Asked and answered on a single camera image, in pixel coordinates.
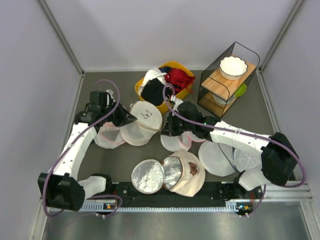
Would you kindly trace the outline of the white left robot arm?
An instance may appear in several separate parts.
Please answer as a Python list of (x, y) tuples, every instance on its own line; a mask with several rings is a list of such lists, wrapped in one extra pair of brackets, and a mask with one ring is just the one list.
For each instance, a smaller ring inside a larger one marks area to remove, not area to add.
[(100, 195), (109, 198), (114, 191), (111, 177), (94, 173), (78, 180), (78, 173), (89, 146), (113, 150), (125, 143), (120, 128), (136, 121), (113, 96), (113, 91), (94, 90), (89, 103), (74, 119), (69, 139), (57, 163), (37, 179), (43, 208), (79, 211), (85, 200)]

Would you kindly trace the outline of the beige mesh bag with glasses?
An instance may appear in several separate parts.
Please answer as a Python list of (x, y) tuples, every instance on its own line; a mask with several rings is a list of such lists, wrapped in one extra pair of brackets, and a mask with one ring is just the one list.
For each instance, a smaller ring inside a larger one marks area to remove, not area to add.
[(122, 138), (132, 146), (146, 145), (161, 130), (161, 112), (147, 101), (137, 101), (130, 105), (129, 113), (136, 117), (136, 120), (120, 128)]

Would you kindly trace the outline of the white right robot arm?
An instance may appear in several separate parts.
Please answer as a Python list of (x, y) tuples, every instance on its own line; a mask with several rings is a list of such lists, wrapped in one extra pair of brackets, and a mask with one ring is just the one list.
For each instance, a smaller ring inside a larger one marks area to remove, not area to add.
[(204, 116), (195, 104), (186, 101), (171, 109), (161, 135), (176, 137), (191, 132), (199, 139), (224, 144), (244, 151), (259, 160), (255, 167), (240, 171), (233, 192), (245, 198), (261, 185), (274, 184), (289, 188), (287, 184), (300, 159), (288, 138), (281, 132), (274, 135), (253, 133), (232, 126), (216, 116)]

